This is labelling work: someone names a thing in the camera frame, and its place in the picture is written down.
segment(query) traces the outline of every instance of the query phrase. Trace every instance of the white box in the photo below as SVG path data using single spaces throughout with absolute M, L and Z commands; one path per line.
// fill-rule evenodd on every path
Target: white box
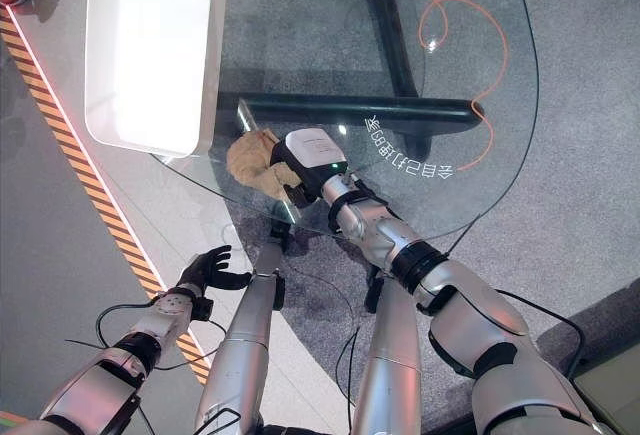
M 99 142 L 206 153 L 225 0 L 87 0 L 85 122 Z

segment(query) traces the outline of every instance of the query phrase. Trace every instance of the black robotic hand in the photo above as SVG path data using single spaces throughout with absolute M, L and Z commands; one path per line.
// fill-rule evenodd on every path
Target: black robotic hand
M 222 290 L 240 290 L 251 281 L 251 273 L 231 273 L 224 269 L 229 267 L 225 260 L 231 258 L 231 245 L 209 250 L 198 255 L 191 264 L 184 269 L 177 285 L 191 283 L 196 285 L 202 293 L 207 287 Z

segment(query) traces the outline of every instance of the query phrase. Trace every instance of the black cable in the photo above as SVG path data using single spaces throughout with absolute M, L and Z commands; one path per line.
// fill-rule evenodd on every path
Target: black cable
M 351 399 L 347 396 L 347 394 L 345 393 L 345 391 L 342 389 L 342 387 L 340 386 L 340 380 L 338 378 L 338 366 L 340 365 L 340 361 L 342 360 L 342 357 L 344 356 L 344 353 L 347 351 L 347 347 L 349 346 L 349 343 L 351 343 L 351 340 L 353 340 L 353 337 L 355 337 L 356 334 L 355 332 L 348 338 L 348 340 L 344 343 L 344 346 L 342 347 L 342 351 L 340 352 L 340 355 L 338 356 L 338 360 L 336 360 L 336 365 L 334 367 L 334 376 L 336 379 L 336 385 L 338 385 L 338 389 L 340 390 L 340 393 L 342 393 L 342 396 L 344 398 L 347 399 L 347 401 L 351 404 L 354 404 Z
M 189 365 L 192 362 L 197 362 L 198 360 L 202 360 L 203 358 L 208 357 L 209 355 L 213 355 L 214 353 L 216 353 L 218 351 L 220 347 L 216 347 L 213 350 L 211 350 L 208 353 L 205 353 L 204 355 L 198 357 L 198 358 L 194 358 L 193 360 L 187 360 L 186 362 L 182 362 L 182 363 L 178 363 L 177 365 L 171 365 L 170 367 L 156 367 L 156 370 L 160 370 L 163 372 L 168 372 L 169 370 L 174 370 L 176 368 L 180 368 L 180 367 L 184 367 L 185 365 Z
M 496 292 L 501 293 L 502 295 L 506 295 L 507 297 L 511 297 L 511 298 L 515 298 L 516 300 L 529 305 L 530 307 L 535 308 L 536 310 L 540 310 L 543 313 L 546 313 L 547 315 L 557 318 L 558 320 L 560 320 L 561 322 L 566 323 L 567 325 L 569 325 L 571 328 L 573 328 L 576 333 L 578 334 L 578 347 L 576 348 L 575 352 L 573 353 L 573 357 L 571 357 L 571 363 L 569 363 L 569 366 L 567 367 L 567 370 L 564 373 L 564 376 L 569 380 L 573 380 L 573 375 L 576 371 L 576 367 L 578 366 L 578 363 L 580 362 L 580 358 L 582 356 L 582 352 L 584 351 L 584 346 L 586 343 L 586 337 L 584 334 L 584 331 L 578 326 L 578 324 L 572 322 L 571 320 L 569 320 L 568 318 L 564 318 L 562 315 L 558 315 L 555 312 L 552 312 L 551 310 L 541 307 L 540 305 L 537 305 L 529 300 L 527 300 L 526 298 L 520 297 L 514 293 L 511 292 L 507 292 L 506 290 L 498 290 L 496 289 Z
M 473 227 L 475 225 L 475 223 L 480 220 L 480 217 L 482 216 L 482 214 L 479 214 L 476 216 L 476 218 L 474 218 L 471 223 L 469 225 L 467 225 L 467 227 L 464 229 L 464 231 L 460 234 L 460 236 L 456 239 L 455 242 L 453 242 L 453 245 L 451 245 L 449 247 L 449 250 L 447 250 L 446 252 L 444 252 L 444 256 L 448 257 L 449 255 L 451 255 L 451 252 L 453 252 L 453 249 L 456 248 L 456 246 L 460 243 L 460 241 L 464 238 L 464 236 L 469 232 L 469 230 L 471 230 L 471 227 Z
M 358 332 L 360 327 L 356 328 L 353 334 L 353 342 L 351 343 L 351 353 L 349 354 L 349 378 L 347 379 L 347 416 L 349 417 L 349 433 L 351 433 L 351 369 L 353 367 L 353 352 L 356 347 L 356 340 L 358 339 Z
M 212 325 L 215 325 L 220 330 L 222 330 L 222 333 L 224 333 L 225 335 L 227 334 L 227 330 L 222 325 L 220 325 L 218 322 L 214 322 L 213 320 L 208 320 L 208 322 L 210 324 L 212 324 Z M 208 353 L 205 353 L 201 357 L 194 358 L 193 360 L 187 360 L 186 362 L 178 363 L 177 365 L 172 365 L 170 367 L 156 367 L 156 370 L 161 370 L 163 372 L 168 372 L 169 370 L 173 370 L 175 368 L 184 367 L 185 365 L 189 365 L 191 362 L 197 362 L 198 360 L 202 360 L 203 358 L 206 358 L 209 355 L 213 355 L 214 353 L 216 353 L 218 351 L 219 348 L 220 348 L 220 346 L 218 345 L 216 348 L 214 348 L 213 350 L 211 350 Z
M 216 420 L 220 415 L 222 415 L 223 413 L 231 413 L 233 415 L 236 416 L 235 420 L 231 420 L 230 422 L 224 424 L 221 427 L 216 428 L 213 432 L 209 432 L 207 435 L 213 435 L 214 433 L 218 433 L 222 430 L 224 430 L 227 427 L 230 427 L 231 425 L 233 425 L 234 423 L 237 423 L 240 421 L 240 419 L 242 418 L 242 416 L 236 412 L 235 410 L 232 410 L 230 408 L 223 408 L 222 410 L 220 410 L 218 413 L 216 413 L 213 417 L 211 417 L 209 420 L 207 420 L 206 422 L 204 422 L 200 428 L 198 428 L 195 432 L 193 432 L 193 435 L 199 435 L 200 433 L 202 433 L 202 430 L 204 430 L 205 428 L 207 428 L 207 426 L 213 422 L 214 420 Z
M 85 347 L 97 348 L 98 350 L 102 350 L 104 348 L 104 347 L 101 347 L 100 345 L 95 345 L 89 342 L 83 342 L 82 340 L 73 340 L 71 338 L 65 338 L 64 341 L 70 342 L 70 343 L 77 343 L 78 345 L 84 345 Z
M 123 308 L 148 308 L 152 306 L 154 303 L 156 303 L 156 301 L 159 298 L 160 296 L 156 295 L 147 303 L 120 303 L 118 305 L 112 305 L 111 307 L 104 309 L 100 313 L 100 315 L 98 315 L 98 318 L 96 318 L 96 336 L 98 337 L 98 340 L 100 340 L 100 343 L 102 344 L 102 348 L 110 347 L 110 345 L 106 342 L 106 340 L 104 339 L 104 336 L 102 335 L 102 319 L 105 316 L 107 316 L 109 313 L 115 310 L 121 310 Z
M 222 333 L 224 333 L 225 335 L 227 334 L 227 329 L 224 328 L 222 325 L 220 325 L 218 322 L 214 322 L 213 320 L 207 320 L 211 325 L 215 325 L 216 327 L 218 327 L 220 330 L 222 330 Z
M 340 290 L 334 283 L 330 282 L 329 280 L 326 280 L 322 277 L 319 277 L 317 275 L 311 275 L 309 273 L 305 273 L 302 270 L 294 267 L 293 265 L 291 265 L 288 261 L 283 260 L 283 264 L 286 265 L 288 268 L 290 268 L 291 270 L 293 270 L 294 272 L 296 272 L 298 275 L 302 275 L 303 277 L 308 277 L 308 278 L 313 278 L 314 280 L 318 280 L 322 283 L 325 283 L 327 285 L 329 285 L 331 288 L 333 288 L 336 292 L 338 292 L 338 295 L 340 296 L 340 298 L 342 298 L 342 300 L 344 301 L 344 303 L 347 305 L 347 308 L 349 309 L 349 316 L 351 317 L 351 328 L 355 327 L 356 324 L 356 317 L 354 315 L 354 311 L 353 311 L 353 307 L 351 306 L 351 303 L 349 302 L 349 299 L 347 298 L 347 296 L 342 292 L 342 290 Z
M 138 405 L 138 412 L 140 412 L 140 416 L 142 417 L 142 421 L 147 426 L 147 430 L 149 431 L 149 433 L 151 435 L 156 435 L 156 432 L 153 430 L 153 427 L 151 426 L 151 422 L 149 422 L 149 419 L 147 418 L 147 415 L 142 410 L 142 405 Z

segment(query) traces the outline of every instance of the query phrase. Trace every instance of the yellow striped floor marking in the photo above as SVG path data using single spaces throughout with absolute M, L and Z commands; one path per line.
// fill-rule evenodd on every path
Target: yellow striped floor marking
M 87 192 L 94 208 L 98 211 L 100 218 L 105 223 L 107 230 L 114 238 L 114 242 L 147 296 L 153 298 L 157 292 L 163 289 L 162 282 L 153 271 L 139 242 L 136 241 L 135 236 L 132 234 L 124 215 L 116 208 L 117 206 L 111 194 L 97 174 L 89 155 L 77 139 L 68 119 L 64 115 L 62 107 L 51 90 L 50 84 L 46 80 L 46 75 L 33 57 L 20 27 L 4 7 L 0 7 L 0 35 L 9 53 L 13 56 L 16 66 L 45 121 L 51 128 L 53 136 L 58 141 L 60 149 L 76 172 L 78 180 Z M 198 381 L 205 384 L 206 377 L 209 374 L 209 361 L 206 358 L 193 361 L 204 355 L 202 349 L 189 333 L 181 335 L 177 345 L 185 358 L 188 361 L 192 361 L 189 366 Z M 7 412 L 0 412 L 0 418 L 11 420 L 8 418 L 9 416 L 15 417 Z

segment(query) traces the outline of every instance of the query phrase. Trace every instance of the robotic hand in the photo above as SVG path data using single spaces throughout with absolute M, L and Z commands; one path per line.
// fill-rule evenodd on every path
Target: robotic hand
M 102 350 L 53 396 L 40 420 L 19 425 L 11 435 L 120 434 L 140 405 L 138 391 L 163 351 L 192 320 L 208 320 L 213 302 L 208 286 L 246 287 L 250 273 L 224 272 L 231 247 L 198 255 L 175 287 L 158 295 L 147 313 L 115 345 Z
M 300 177 L 294 203 L 323 198 L 331 207 L 330 227 L 433 317 L 429 341 L 436 353 L 476 380 L 478 433 L 600 433 L 571 384 L 540 357 L 520 313 L 471 270 L 430 246 L 349 173 L 344 154 L 323 130 L 289 133 L 275 145 L 271 161 L 285 162 Z

